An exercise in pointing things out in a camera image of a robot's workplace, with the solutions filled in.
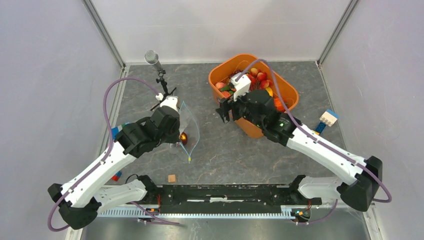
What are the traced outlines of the dark purple mangosteen toy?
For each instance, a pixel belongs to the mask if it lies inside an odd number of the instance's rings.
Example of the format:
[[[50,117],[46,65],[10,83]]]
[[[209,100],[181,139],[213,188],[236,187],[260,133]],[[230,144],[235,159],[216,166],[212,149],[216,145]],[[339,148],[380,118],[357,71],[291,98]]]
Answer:
[[[182,132],[179,136],[180,143],[185,146],[188,143],[188,135],[185,132]]]

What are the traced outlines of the clear zip top bag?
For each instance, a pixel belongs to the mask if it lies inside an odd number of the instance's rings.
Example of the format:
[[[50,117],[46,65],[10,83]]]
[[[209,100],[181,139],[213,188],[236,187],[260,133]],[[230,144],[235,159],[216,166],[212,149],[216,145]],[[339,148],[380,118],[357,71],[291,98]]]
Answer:
[[[191,163],[193,160],[194,150],[197,147],[200,141],[200,128],[197,121],[197,118],[193,115],[190,107],[182,101],[178,109],[180,116],[180,127],[179,132],[186,133],[188,136],[188,142],[186,145],[182,145],[179,142],[171,143],[169,145],[171,153],[175,154],[178,158],[182,160],[187,160],[188,163]]]

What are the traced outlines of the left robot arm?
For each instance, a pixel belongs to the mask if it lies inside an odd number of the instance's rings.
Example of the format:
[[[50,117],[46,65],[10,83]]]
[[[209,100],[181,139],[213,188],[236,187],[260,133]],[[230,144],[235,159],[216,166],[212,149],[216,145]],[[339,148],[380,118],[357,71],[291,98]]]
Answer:
[[[48,188],[67,227],[82,229],[100,213],[122,204],[143,201],[153,203],[157,187],[147,175],[108,189],[102,187],[120,169],[160,144],[179,141],[180,115],[175,106],[160,106],[151,116],[124,125],[105,152],[83,172],[65,184]]]

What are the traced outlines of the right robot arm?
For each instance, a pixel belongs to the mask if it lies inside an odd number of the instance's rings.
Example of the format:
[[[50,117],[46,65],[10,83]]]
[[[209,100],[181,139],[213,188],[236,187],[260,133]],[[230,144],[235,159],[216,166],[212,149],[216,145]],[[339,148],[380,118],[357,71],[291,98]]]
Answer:
[[[289,110],[278,111],[266,90],[222,98],[216,112],[224,122],[230,118],[247,120],[260,128],[268,140],[308,156],[336,175],[302,177],[288,191],[293,203],[331,198],[366,212],[377,201],[375,196],[383,183],[383,162],[375,156],[364,158],[352,154],[316,134]]]

